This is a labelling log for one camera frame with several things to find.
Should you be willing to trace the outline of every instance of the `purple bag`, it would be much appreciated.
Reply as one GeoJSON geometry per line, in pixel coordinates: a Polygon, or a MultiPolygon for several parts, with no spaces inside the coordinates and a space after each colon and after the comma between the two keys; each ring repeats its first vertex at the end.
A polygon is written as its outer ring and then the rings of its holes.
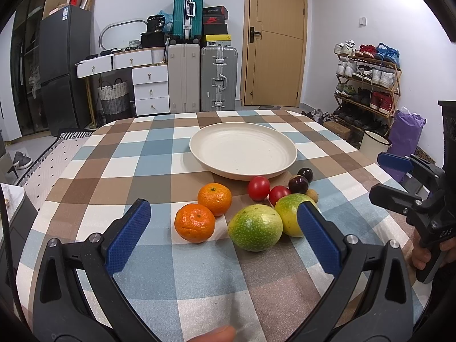
{"type": "MultiPolygon", "coordinates": [[[[411,114],[405,107],[396,111],[394,123],[391,126],[388,137],[392,144],[388,149],[388,153],[400,157],[409,156],[414,153],[425,124],[425,119],[418,114],[411,114]]],[[[404,172],[389,168],[385,168],[385,171],[397,182],[401,182],[405,175],[404,172]]]]}

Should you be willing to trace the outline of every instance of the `gray suitcase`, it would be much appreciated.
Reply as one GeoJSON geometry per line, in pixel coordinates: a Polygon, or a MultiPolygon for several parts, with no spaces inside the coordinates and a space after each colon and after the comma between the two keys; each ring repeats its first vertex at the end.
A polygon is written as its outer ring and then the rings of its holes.
{"type": "Polygon", "coordinates": [[[170,112],[200,111],[198,44],[177,44],[168,47],[168,93],[170,112]]]}
{"type": "Polygon", "coordinates": [[[201,49],[201,111],[234,110],[237,71],[234,47],[201,49]]]}

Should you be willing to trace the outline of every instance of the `black door handle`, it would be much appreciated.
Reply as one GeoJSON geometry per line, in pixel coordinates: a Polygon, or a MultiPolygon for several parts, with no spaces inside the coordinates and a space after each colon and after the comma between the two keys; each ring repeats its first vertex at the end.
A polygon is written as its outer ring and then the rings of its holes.
{"type": "Polygon", "coordinates": [[[261,36],[261,32],[256,32],[255,27],[250,27],[250,43],[254,43],[254,34],[261,36]]]}

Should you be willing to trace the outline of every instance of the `blue gripper pad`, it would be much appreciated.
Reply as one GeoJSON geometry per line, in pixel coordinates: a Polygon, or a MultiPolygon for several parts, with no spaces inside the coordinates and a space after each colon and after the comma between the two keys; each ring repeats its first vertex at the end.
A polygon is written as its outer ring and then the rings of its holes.
{"type": "Polygon", "coordinates": [[[319,222],[329,223],[318,212],[311,203],[302,203],[297,211],[298,225],[301,228],[304,236],[312,247],[320,265],[325,273],[339,275],[341,271],[341,253],[337,245],[331,239],[329,233],[319,222]]]}
{"type": "Polygon", "coordinates": [[[410,172],[413,164],[408,158],[382,152],[377,157],[377,162],[381,168],[390,168],[400,172],[410,172]]]}
{"type": "Polygon", "coordinates": [[[143,201],[108,247],[105,267],[110,276],[124,269],[133,249],[149,224],[150,212],[149,202],[143,201]]]}

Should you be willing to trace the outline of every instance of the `wooden shoe rack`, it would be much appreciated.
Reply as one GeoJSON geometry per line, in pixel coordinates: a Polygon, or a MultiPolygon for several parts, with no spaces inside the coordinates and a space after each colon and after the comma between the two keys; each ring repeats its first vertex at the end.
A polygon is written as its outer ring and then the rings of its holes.
{"type": "MultiPolygon", "coordinates": [[[[336,98],[336,101],[338,103],[337,109],[339,109],[342,106],[344,101],[348,102],[350,104],[354,104],[354,105],[356,105],[357,107],[359,107],[359,108],[361,108],[363,110],[370,111],[371,113],[373,113],[373,114],[375,114],[377,116],[384,117],[386,119],[386,124],[388,125],[388,129],[391,129],[391,126],[392,126],[393,121],[394,121],[394,115],[396,114],[397,103],[398,103],[398,100],[399,100],[399,97],[400,97],[400,77],[402,75],[402,70],[400,68],[396,67],[395,63],[390,63],[388,61],[377,60],[377,59],[369,59],[369,58],[364,58],[364,57],[359,57],[359,56],[351,56],[351,55],[345,56],[345,55],[337,54],[337,56],[338,56],[339,60],[341,58],[344,58],[344,59],[347,59],[347,60],[351,59],[351,60],[356,61],[358,63],[370,64],[371,66],[376,66],[376,67],[386,68],[386,69],[393,69],[395,71],[396,82],[395,82],[395,84],[394,84],[392,89],[388,89],[388,88],[380,86],[380,85],[375,85],[375,84],[371,84],[369,82],[364,82],[364,81],[360,81],[360,80],[357,80],[357,79],[354,79],[354,78],[340,76],[340,75],[336,74],[337,80],[339,81],[340,84],[344,85],[344,84],[346,84],[348,82],[357,82],[357,83],[360,83],[360,84],[363,84],[363,85],[370,86],[373,91],[380,90],[382,92],[387,92],[387,93],[391,94],[391,97],[393,99],[393,106],[391,108],[391,111],[388,114],[384,114],[384,113],[382,113],[382,112],[380,112],[378,110],[372,109],[371,107],[365,106],[364,104],[358,103],[358,102],[352,100],[349,97],[345,97],[343,95],[334,94],[334,97],[336,98]]],[[[336,116],[334,114],[333,114],[333,117],[334,117],[334,119],[337,122],[339,122],[340,124],[343,124],[344,126],[347,126],[348,128],[350,128],[352,130],[357,130],[357,131],[360,131],[360,132],[364,132],[362,129],[360,129],[360,128],[352,125],[352,124],[349,124],[348,122],[345,122],[344,120],[340,119],[338,116],[336,116]]]]}

